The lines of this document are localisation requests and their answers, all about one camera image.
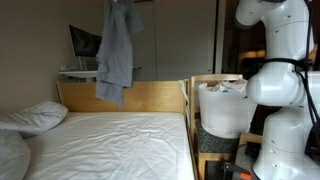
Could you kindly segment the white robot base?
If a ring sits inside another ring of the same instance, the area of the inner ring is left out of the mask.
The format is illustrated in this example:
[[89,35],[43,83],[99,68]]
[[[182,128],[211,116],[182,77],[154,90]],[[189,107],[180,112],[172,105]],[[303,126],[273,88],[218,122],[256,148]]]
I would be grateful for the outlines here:
[[253,165],[260,180],[319,180],[320,166],[305,154],[312,123],[307,107],[283,107],[267,117]]

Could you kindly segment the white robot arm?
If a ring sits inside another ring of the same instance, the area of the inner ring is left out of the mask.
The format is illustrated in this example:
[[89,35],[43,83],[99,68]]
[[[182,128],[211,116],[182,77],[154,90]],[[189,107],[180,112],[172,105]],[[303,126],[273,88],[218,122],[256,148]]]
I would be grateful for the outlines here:
[[306,92],[295,64],[313,48],[308,34],[309,10],[304,0],[240,0],[236,23],[265,26],[266,58],[246,86],[247,96],[265,106],[302,106]]

